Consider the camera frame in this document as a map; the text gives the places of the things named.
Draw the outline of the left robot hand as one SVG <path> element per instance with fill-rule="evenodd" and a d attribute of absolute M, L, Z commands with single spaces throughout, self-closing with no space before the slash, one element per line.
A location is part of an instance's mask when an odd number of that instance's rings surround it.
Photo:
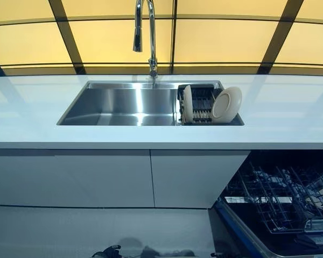
<path fill-rule="evenodd" d="M 92 255 L 92 257 L 96 257 L 96 258 L 122 258 L 121 254 L 120 254 L 120 249 L 121 246 L 120 245 L 113 245 L 110 246 L 108 248 L 106 248 L 103 251 L 100 252 L 96 252 L 95 254 Z"/>

